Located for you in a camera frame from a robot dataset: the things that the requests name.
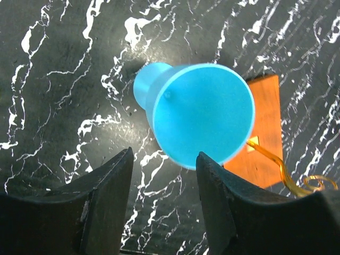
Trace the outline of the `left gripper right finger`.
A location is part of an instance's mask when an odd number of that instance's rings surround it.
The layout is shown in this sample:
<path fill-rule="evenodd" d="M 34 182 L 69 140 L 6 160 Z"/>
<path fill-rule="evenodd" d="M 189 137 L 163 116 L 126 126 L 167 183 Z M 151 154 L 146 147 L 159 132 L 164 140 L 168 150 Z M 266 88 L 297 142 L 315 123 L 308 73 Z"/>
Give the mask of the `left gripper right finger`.
<path fill-rule="evenodd" d="M 339 191 L 291 199 L 223 169 L 203 152 L 196 174 L 209 254 L 339 254 Z"/>

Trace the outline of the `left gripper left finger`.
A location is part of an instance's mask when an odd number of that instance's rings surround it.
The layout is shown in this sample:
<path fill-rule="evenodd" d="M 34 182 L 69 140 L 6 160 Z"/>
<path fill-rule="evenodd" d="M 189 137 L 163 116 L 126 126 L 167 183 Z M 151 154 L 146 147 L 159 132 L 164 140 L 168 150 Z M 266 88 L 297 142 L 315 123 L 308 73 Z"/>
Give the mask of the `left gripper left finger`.
<path fill-rule="evenodd" d="M 1 254 L 119 254 L 133 151 L 42 196 L 1 194 Z"/>

